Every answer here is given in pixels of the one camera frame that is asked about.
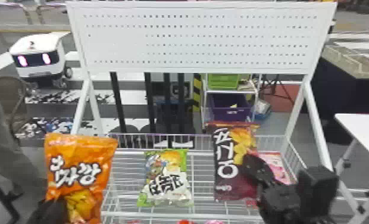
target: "green snack bag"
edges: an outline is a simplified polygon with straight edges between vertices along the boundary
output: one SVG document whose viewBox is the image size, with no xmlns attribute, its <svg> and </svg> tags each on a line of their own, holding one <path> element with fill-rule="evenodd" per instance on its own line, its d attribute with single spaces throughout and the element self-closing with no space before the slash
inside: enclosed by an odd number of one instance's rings
<svg viewBox="0 0 369 224">
<path fill-rule="evenodd" d="M 191 206 L 192 194 L 186 175 L 187 150 L 147 151 L 146 185 L 137 199 L 138 207 Z"/>
</svg>

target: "robot led eye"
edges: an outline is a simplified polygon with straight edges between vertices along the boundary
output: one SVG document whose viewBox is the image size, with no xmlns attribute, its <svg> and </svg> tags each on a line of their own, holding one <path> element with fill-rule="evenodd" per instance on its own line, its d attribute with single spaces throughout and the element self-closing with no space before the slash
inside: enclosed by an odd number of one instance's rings
<svg viewBox="0 0 369 224">
<path fill-rule="evenodd" d="M 27 61 L 26 58 L 24 56 L 18 56 L 18 60 L 19 60 L 19 64 L 21 64 L 21 66 L 26 67 L 27 66 Z"/>
<path fill-rule="evenodd" d="M 48 54 L 42 54 L 42 58 L 43 58 L 44 63 L 46 64 L 51 63 L 51 59 L 50 59 L 50 56 L 48 56 Z"/>
</svg>

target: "white table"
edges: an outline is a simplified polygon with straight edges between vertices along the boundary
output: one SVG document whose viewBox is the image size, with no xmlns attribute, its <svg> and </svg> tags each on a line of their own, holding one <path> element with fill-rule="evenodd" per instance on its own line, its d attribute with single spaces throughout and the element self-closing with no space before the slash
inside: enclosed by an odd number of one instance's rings
<svg viewBox="0 0 369 224">
<path fill-rule="evenodd" d="M 336 164 L 336 173 L 340 175 L 348 164 L 348 158 L 356 144 L 361 144 L 369 151 L 369 114 L 336 114 L 337 121 L 352 135 L 354 140 Z M 360 224 L 369 216 L 369 199 L 359 205 L 346 185 L 340 181 L 339 189 L 355 212 L 349 224 Z"/>
</svg>

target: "purple bin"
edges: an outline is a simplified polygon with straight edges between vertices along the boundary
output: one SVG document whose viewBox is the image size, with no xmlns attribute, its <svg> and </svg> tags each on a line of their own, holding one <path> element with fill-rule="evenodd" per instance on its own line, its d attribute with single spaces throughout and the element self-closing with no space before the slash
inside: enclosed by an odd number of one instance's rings
<svg viewBox="0 0 369 224">
<path fill-rule="evenodd" d="M 209 94 L 208 101 L 212 109 L 212 120 L 244 122 L 251 109 L 244 94 Z"/>
</svg>

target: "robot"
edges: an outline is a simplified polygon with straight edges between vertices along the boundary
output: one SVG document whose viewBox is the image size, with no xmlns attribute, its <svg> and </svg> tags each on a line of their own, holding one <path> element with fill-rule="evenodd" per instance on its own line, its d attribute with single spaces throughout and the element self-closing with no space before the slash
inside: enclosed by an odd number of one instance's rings
<svg viewBox="0 0 369 224">
<path fill-rule="evenodd" d="M 57 35 L 38 34 L 19 39 L 9 50 L 19 76 L 37 89 L 39 83 L 48 82 L 54 87 L 67 87 L 65 79 L 73 72 L 65 63 L 65 52 L 61 38 Z"/>
</svg>

